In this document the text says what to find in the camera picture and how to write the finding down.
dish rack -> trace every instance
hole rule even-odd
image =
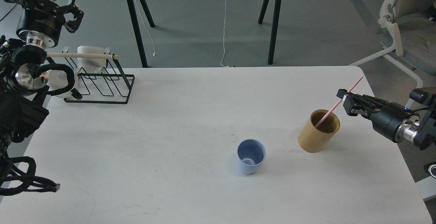
[[[89,73],[83,67],[78,67],[72,58],[64,59],[78,76],[76,90],[82,95],[81,100],[73,97],[64,98],[66,103],[127,104],[129,102],[135,76],[125,74],[118,60],[106,59],[106,67],[96,68],[95,73]]]

gray chair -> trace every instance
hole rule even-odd
[[[436,22],[424,18],[401,24],[397,24],[396,21],[402,16],[423,12],[433,2],[435,0],[385,0],[378,19],[378,24],[387,29],[381,38],[384,49],[349,66],[358,66],[383,56],[415,79],[417,88],[423,87],[422,79],[414,70],[419,69],[426,74],[436,75]],[[395,54],[413,68],[409,69],[389,54]],[[406,106],[410,107],[412,103],[413,100],[409,100]]]

straw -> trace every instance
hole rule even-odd
[[[354,87],[362,80],[363,75],[360,76],[360,78],[353,84],[353,86],[351,86],[351,88],[349,88],[347,90],[347,92],[351,92]],[[336,107],[341,103],[342,99],[339,99],[338,102],[324,115],[324,117],[322,117],[321,120],[319,120],[319,122],[315,125],[315,128],[318,128],[318,126],[324,122],[324,120],[326,120],[326,118],[333,112],[334,109],[336,109]]]

table leg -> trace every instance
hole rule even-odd
[[[263,17],[265,16],[266,7],[268,6],[269,0],[263,0],[262,9],[260,10],[259,20],[257,23],[262,24],[263,23]]]
[[[147,2],[145,2],[145,0],[139,0],[139,1],[141,2],[142,8],[144,9],[145,16],[147,17],[150,27],[154,27],[153,18],[151,18],[151,13],[150,10],[148,9]]]
[[[274,5],[274,16],[272,18],[271,41],[269,43],[268,65],[273,64],[274,51],[276,49],[277,28],[279,27],[280,6],[282,0],[276,0]]]
[[[134,0],[126,0],[126,1],[127,1],[127,6],[129,7],[130,18],[132,19],[132,26],[134,27],[134,33],[137,41],[142,67],[149,67],[147,64],[147,58],[145,57],[144,44],[142,43],[141,32],[139,30],[139,24],[135,11]]]

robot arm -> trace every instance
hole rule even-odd
[[[414,89],[410,98],[426,106],[422,118],[398,103],[389,103],[368,95],[357,95],[340,89],[336,95],[343,99],[344,109],[350,116],[371,120],[372,128],[389,140],[412,142],[420,150],[436,145],[436,87]],[[425,165],[425,170],[436,179],[436,162]]]
[[[4,0],[20,4],[23,12],[17,27],[20,39],[0,38],[0,195],[14,195],[23,191],[56,192],[59,184],[35,176],[36,163],[30,157],[9,158],[8,146],[22,142],[35,132],[48,110],[42,107],[46,95],[59,95],[71,90],[75,83],[73,70],[64,64],[56,64],[47,58],[46,48],[58,44],[62,26],[74,33],[83,17],[75,0],[59,6],[50,0]],[[73,20],[64,15],[71,13]],[[67,76],[64,88],[48,91],[49,70],[62,70]],[[33,100],[23,96],[36,94]],[[27,172],[14,164],[28,164]],[[14,188],[1,188],[4,182],[20,181]]]

